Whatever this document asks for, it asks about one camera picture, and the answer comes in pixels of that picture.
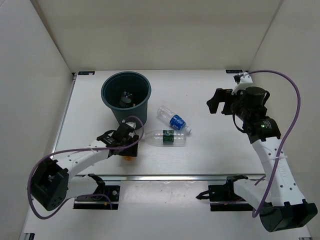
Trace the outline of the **clear bottle black label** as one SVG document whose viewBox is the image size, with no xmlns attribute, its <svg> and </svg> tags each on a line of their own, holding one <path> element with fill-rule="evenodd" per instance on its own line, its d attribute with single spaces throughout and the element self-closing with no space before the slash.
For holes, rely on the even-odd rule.
<svg viewBox="0 0 320 240">
<path fill-rule="evenodd" d="M 123 91 L 120 95 L 119 106 L 121 108 L 133 107 L 134 95 L 129 91 Z"/>
</svg>

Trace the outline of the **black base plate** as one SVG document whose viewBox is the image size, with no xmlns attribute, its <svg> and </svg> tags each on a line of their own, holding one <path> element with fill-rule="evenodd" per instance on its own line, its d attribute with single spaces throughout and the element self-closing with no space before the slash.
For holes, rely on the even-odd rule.
<svg viewBox="0 0 320 240">
<path fill-rule="evenodd" d="M 253 207 L 231 191 L 227 184 L 209 185 L 208 190 L 199 193 L 197 200 L 209 200 L 211 212 L 249 212 Z"/>
<path fill-rule="evenodd" d="M 105 181 L 104 187 L 94 191 L 94 196 L 77 197 L 74 210 L 118 210 L 120 201 L 120 181 Z"/>
</svg>

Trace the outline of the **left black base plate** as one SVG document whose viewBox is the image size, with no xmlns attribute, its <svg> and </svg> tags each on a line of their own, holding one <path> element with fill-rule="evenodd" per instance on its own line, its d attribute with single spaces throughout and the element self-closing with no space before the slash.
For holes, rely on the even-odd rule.
<svg viewBox="0 0 320 240">
<path fill-rule="evenodd" d="M 118 210 L 120 201 L 120 181 L 105 181 L 104 187 L 94 191 L 94 196 L 77 197 L 74 210 Z"/>
</svg>

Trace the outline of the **left black corner label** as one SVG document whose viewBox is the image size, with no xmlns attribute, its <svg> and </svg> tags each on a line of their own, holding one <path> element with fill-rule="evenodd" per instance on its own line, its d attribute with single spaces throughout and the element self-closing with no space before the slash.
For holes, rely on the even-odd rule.
<svg viewBox="0 0 320 240">
<path fill-rule="evenodd" d="M 78 76 L 93 76 L 95 71 L 79 71 L 77 73 Z"/>
</svg>

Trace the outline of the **orange plastic bottle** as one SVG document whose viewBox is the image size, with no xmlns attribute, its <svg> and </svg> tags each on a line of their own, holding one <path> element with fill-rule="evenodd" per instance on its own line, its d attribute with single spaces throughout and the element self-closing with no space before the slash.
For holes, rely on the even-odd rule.
<svg viewBox="0 0 320 240">
<path fill-rule="evenodd" d="M 132 156 L 123 156 L 123 158 L 124 158 L 125 160 L 127 160 L 127 161 L 132 161 L 132 160 L 135 159 L 135 158 L 132 157 Z"/>
</svg>

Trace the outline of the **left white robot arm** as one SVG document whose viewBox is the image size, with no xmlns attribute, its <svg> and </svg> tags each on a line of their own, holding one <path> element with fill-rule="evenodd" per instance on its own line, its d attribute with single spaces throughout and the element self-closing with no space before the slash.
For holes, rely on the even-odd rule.
<svg viewBox="0 0 320 240">
<path fill-rule="evenodd" d="M 100 200 L 105 194 L 104 182 L 94 173 L 77 175 L 114 155 L 137 156 L 141 139 L 134 122 L 121 123 L 116 130 L 98 136 L 85 148 L 62 150 L 54 158 L 44 157 L 33 167 L 27 183 L 27 197 L 32 210 L 37 200 L 48 212 L 58 210 L 69 198 L 89 195 Z"/>
</svg>

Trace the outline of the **black corner label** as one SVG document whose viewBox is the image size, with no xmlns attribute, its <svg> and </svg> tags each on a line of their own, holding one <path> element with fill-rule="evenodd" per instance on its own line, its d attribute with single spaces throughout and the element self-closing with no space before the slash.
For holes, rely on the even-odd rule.
<svg viewBox="0 0 320 240">
<path fill-rule="evenodd" d="M 241 69 L 226 69 L 225 72 L 227 74 L 239 74 L 242 73 L 243 71 Z"/>
<path fill-rule="evenodd" d="M 78 76 L 93 76 L 95 71 L 79 71 L 77 73 Z"/>
</svg>

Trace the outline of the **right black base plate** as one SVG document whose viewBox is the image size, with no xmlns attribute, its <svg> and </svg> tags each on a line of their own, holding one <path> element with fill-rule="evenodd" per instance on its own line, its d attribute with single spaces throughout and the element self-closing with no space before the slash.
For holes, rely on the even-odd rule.
<svg viewBox="0 0 320 240">
<path fill-rule="evenodd" d="M 231 191 L 227 184 L 209 185 L 208 190 L 199 193 L 197 200 L 209 200 L 211 212 L 249 212 L 253 207 Z"/>
</svg>

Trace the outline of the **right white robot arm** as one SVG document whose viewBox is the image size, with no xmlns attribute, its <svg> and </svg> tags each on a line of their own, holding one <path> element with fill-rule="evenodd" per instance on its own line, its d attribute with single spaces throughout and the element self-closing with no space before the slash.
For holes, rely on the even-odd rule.
<svg viewBox="0 0 320 240">
<path fill-rule="evenodd" d="M 277 232 L 305 226 L 318 213 L 315 203 L 308 203 L 299 190 L 283 151 L 280 130 L 276 121 L 267 115 L 265 106 L 270 94 L 260 87 L 247 87 L 234 93 L 232 89 L 216 89 L 207 101 L 211 114 L 224 103 L 222 114 L 242 120 L 240 132 L 249 142 L 262 164 L 266 186 L 249 180 L 245 175 L 228 176 L 225 184 L 210 186 L 209 199 L 213 202 L 225 197 L 246 201 L 259 215 L 268 232 Z"/>
</svg>

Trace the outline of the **dark teal plastic bin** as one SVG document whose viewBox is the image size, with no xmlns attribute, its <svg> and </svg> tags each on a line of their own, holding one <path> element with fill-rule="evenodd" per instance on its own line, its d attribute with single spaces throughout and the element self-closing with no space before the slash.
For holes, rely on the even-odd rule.
<svg viewBox="0 0 320 240">
<path fill-rule="evenodd" d="M 135 122 L 137 130 L 146 123 L 152 88 L 144 75 L 134 71 L 116 73 L 103 83 L 100 92 L 118 123 L 124 119 Z"/>
</svg>

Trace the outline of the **right black corner label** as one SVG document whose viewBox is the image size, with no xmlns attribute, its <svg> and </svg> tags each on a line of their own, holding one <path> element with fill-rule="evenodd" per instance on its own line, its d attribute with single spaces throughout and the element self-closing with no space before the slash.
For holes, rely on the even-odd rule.
<svg viewBox="0 0 320 240">
<path fill-rule="evenodd" d="M 225 72 L 227 74 L 239 74 L 242 73 L 243 71 L 241 69 L 226 69 Z"/>
</svg>

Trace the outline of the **clear bottle blue label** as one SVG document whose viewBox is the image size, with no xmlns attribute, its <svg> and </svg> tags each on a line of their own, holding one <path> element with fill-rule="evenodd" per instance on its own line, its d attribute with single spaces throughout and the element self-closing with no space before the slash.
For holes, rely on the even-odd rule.
<svg viewBox="0 0 320 240">
<path fill-rule="evenodd" d="M 183 131 L 190 134 L 192 129 L 188 124 L 175 112 L 171 111 L 166 106 L 162 105 L 157 109 L 156 117 L 163 123 L 172 127 L 175 130 Z"/>
</svg>

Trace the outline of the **clear bottle green label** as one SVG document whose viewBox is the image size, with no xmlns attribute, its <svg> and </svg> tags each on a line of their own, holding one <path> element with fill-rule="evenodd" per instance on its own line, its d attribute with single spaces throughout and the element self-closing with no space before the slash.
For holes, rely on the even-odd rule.
<svg viewBox="0 0 320 240">
<path fill-rule="evenodd" d="M 153 130 L 145 133 L 141 140 L 154 147 L 184 147 L 187 137 L 179 130 Z"/>
</svg>

